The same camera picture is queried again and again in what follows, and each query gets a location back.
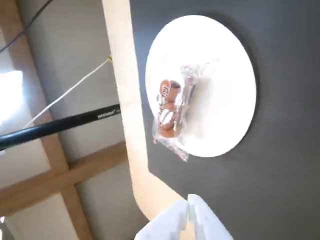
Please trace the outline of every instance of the white cable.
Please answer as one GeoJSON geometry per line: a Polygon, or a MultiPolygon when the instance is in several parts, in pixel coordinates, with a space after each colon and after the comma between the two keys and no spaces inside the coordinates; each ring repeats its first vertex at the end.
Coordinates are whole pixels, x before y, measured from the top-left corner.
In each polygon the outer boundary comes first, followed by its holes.
{"type": "Polygon", "coordinates": [[[53,105],[55,105],[57,102],[59,102],[61,99],[63,99],[68,93],[70,93],[73,89],[75,89],[79,84],[81,84],[84,80],[86,80],[90,75],[94,74],[96,71],[98,71],[103,65],[105,65],[110,58],[108,57],[107,60],[105,60],[102,64],[100,64],[95,70],[85,75],[80,81],[78,81],[74,86],[69,88],[64,94],[62,94],[60,97],[58,97],[56,100],[54,100],[52,103],[50,103],[45,109],[43,109],[37,116],[35,116],[32,120],[30,120],[23,128],[27,128],[32,124],[37,118],[39,118],[42,114],[44,114],[49,108],[51,108],[53,105]]]}

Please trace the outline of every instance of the packaged food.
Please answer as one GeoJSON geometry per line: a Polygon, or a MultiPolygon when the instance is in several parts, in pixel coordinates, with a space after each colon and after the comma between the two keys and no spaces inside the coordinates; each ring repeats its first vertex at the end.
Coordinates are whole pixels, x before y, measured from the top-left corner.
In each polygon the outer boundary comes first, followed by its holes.
{"type": "Polygon", "coordinates": [[[187,113],[193,92],[200,77],[200,67],[182,66],[183,81],[164,79],[156,96],[158,113],[153,123],[154,142],[160,142],[187,161],[189,154],[179,146],[183,143],[182,132],[188,127],[187,113]]]}

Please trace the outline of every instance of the white plate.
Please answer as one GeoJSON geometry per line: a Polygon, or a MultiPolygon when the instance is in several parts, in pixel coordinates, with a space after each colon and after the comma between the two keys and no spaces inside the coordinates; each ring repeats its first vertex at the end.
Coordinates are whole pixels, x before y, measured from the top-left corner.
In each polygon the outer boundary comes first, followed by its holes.
{"type": "Polygon", "coordinates": [[[214,70],[199,82],[191,99],[184,144],[199,157],[233,149],[245,136],[256,106],[256,79],[244,47],[221,23],[188,15],[167,24],[152,43],[146,62],[145,87],[154,116],[162,80],[181,81],[181,65],[214,60],[214,70]]]}

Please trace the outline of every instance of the black pole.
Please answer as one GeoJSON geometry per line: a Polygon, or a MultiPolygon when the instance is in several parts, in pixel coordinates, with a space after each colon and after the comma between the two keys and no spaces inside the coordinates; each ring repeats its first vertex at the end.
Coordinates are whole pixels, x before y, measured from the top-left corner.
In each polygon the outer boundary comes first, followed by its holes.
{"type": "Polygon", "coordinates": [[[0,151],[67,129],[105,119],[117,115],[120,112],[120,105],[115,104],[1,135],[0,151]]]}

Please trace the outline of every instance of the dark gray table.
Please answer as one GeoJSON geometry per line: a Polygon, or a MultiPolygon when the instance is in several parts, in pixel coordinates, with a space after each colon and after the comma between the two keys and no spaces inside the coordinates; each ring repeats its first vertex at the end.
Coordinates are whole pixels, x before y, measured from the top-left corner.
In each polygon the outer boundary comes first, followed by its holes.
{"type": "Polygon", "coordinates": [[[131,0],[148,167],[186,197],[198,194],[236,240],[320,239],[320,1],[131,0]],[[227,26],[253,63],[258,102],[230,152],[187,163],[152,142],[145,88],[157,33],[199,14],[227,26]]]}

